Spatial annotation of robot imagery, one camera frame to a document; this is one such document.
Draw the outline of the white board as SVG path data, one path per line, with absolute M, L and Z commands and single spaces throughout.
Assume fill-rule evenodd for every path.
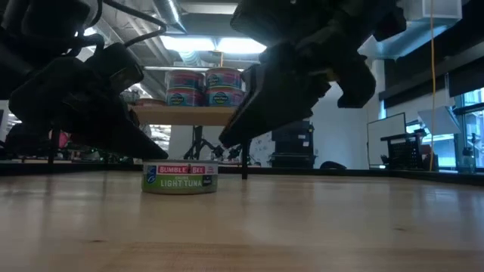
M 382 138 L 404 134 L 405 132 L 405 113 L 369 122 L 367 124 L 369 168 L 379 168 L 383 164 L 380 157 L 382 155 L 388 156 L 387 141 L 382 141 Z

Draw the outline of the black monitor cart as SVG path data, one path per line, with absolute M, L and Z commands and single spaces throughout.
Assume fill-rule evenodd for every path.
M 313 168 L 315 164 L 313 133 L 310 121 L 290 123 L 271 133 L 275 151 L 270 155 L 272 168 Z

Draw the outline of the glass window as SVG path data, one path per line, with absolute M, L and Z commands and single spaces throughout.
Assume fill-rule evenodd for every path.
M 484 88 L 457 96 L 456 105 L 460 148 L 472 151 L 476 170 L 484 172 Z

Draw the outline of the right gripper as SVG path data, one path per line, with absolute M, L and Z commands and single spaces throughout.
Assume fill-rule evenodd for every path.
M 258 64 L 243 72 L 249 94 L 223 128 L 220 142 L 233 147 L 311 117 L 312 107 L 326 95 L 330 83 L 337 83 L 334 69 L 357 54 L 343 36 L 267 49 Z

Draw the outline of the white wall poster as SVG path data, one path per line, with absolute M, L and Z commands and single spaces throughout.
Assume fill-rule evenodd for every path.
M 268 132 L 252 139 L 249 155 L 252 162 L 258 162 L 262 167 L 268 168 L 270 155 L 274 151 L 274 141 L 271 139 L 271 132 Z

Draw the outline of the person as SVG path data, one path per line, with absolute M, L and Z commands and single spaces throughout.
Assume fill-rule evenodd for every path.
M 50 138 L 48 132 L 18 123 L 8 132 L 5 147 L 8 152 L 18 156 L 47 156 Z

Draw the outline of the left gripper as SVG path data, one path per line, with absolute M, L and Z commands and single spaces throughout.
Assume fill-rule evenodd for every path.
M 120 97 L 143 78 L 131 52 L 114 43 L 85 61 L 53 60 L 12 92 L 9 108 L 24 123 L 59 125 L 78 144 L 138 159 L 167 159 L 168 153 L 128 119 Z

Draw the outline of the wooden raised shelf platform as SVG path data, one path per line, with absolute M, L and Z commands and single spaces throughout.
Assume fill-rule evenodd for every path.
M 99 163 L 54 163 L 54 157 L 58 151 L 58 144 L 60 139 L 60 130 L 55 128 L 51 132 L 50 136 L 50 147 L 48 152 L 48 164 L 47 173 L 49 174 L 60 174 L 60 173 L 70 173 L 70 172 L 97 172 L 97 171 L 141 171 L 142 165 L 136 164 L 110 164 L 107 161 Z M 246 180 L 249 174 L 248 162 L 250 161 L 249 156 L 250 142 L 241 144 L 241 163 L 240 167 L 236 167 L 229 170 L 221 170 L 221 173 L 232 173 L 241 174 L 242 179 Z

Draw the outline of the white angled panel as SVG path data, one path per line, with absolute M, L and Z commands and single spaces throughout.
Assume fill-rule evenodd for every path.
M 434 136 L 461 133 L 460 123 L 450 107 L 441 106 L 433 110 L 421 110 L 417 114 L 430 130 L 430 134 Z

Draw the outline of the Bumble Bee tuna can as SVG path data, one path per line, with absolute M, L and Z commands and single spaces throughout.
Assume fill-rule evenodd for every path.
M 215 193 L 218 177 L 216 161 L 148 160 L 143 162 L 141 190 L 167 195 Z

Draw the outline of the black aluminium table frame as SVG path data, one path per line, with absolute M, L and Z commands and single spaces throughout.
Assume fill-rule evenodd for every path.
M 20 163 L 0 161 L 0 176 L 56 175 L 76 172 L 139 172 L 142 165 L 104 164 L 104 163 Z M 239 175 L 244 180 L 255 175 L 297 175 L 297 176 L 336 176 L 359 178 L 404 178 L 432 181 L 445 184 L 460 184 L 484 187 L 484 173 L 456 174 L 446 172 L 396 171 L 384 169 L 335 170 L 309 168 L 241 168 L 220 166 L 219 174 Z

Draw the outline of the long ceiling light strip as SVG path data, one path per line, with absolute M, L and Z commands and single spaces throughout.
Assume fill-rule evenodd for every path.
M 173 70 L 189 70 L 199 73 L 205 73 L 207 70 L 221 69 L 227 67 L 204 67 L 204 66 L 143 66 L 144 70 L 148 71 L 173 71 Z M 243 68 L 227 68 L 243 72 Z

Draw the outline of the wooden shelf board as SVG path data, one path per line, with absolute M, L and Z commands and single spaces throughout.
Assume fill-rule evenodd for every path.
M 151 125 L 225 126 L 235 112 L 230 107 L 134 106 L 140 123 Z

